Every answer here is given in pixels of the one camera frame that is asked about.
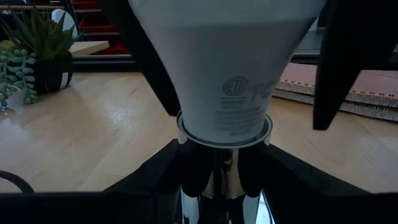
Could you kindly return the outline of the potted green succulent plant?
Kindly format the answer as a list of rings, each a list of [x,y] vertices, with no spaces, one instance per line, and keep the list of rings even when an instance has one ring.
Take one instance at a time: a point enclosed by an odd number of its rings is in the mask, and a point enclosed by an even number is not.
[[[0,17],[8,37],[0,42],[0,110],[18,90],[26,104],[33,104],[40,94],[67,87],[73,76],[70,48],[80,38],[73,35],[75,26],[63,28],[66,12],[58,22],[35,6],[30,15],[13,10],[11,15],[15,28]]]

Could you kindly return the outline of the white lightbulb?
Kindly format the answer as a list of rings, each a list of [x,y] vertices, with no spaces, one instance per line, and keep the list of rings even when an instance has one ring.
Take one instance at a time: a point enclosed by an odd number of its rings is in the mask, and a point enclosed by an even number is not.
[[[261,136],[271,94],[326,0],[128,0],[199,141]]]

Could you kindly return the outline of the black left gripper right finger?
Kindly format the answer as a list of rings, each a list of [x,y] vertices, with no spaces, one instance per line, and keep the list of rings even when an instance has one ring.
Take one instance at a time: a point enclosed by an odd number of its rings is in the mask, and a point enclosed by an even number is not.
[[[398,224],[398,192],[374,194],[264,143],[240,150],[249,195],[263,190],[276,224]]]

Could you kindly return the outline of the chrome lamp socket base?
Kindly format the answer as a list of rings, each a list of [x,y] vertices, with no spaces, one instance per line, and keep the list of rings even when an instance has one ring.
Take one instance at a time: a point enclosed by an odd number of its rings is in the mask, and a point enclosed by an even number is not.
[[[238,144],[200,141],[188,133],[181,113],[177,125],[182,224],[275,224],[257,161],[260,150],[270,145],[270,117],[258,136]]]

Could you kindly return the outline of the red storage rack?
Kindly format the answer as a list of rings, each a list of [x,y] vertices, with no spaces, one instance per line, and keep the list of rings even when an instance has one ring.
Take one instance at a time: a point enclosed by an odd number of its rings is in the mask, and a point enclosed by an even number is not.
[[[109,47],[93,55],[127,55],[129,49],[100,8],[99,0],[71,0],[84,40],[108,41]]]

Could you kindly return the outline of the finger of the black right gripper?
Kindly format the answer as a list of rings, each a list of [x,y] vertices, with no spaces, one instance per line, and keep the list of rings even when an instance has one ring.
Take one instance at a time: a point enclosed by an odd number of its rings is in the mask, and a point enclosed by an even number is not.
[[[150,42],[128,0],[99,0],[101,10],[116,27],[129,48],[137,67],[170,116],[180,111],[180,103],[161,59]]]
[[[398,0],[327,0],[313,129],[326,130],[362,70],[398,70]]]

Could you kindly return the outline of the pink spiral notebook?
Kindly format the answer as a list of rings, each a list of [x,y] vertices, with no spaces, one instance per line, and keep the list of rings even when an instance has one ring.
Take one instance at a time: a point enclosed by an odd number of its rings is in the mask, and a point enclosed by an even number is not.
[[[288,64],[272,95],[312,105],[316,70],[315,65]],[[398,71],[363,70],[340,110],[398,122]]]

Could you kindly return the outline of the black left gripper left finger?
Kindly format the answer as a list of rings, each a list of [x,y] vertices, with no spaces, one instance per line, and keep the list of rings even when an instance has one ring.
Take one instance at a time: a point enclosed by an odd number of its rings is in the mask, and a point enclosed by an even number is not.
[[[0,193],[0,224],[180,224],[181,166],[173,140],[99,192],[35,192],[18,175],[0,170],[0,179],[20,190]]]

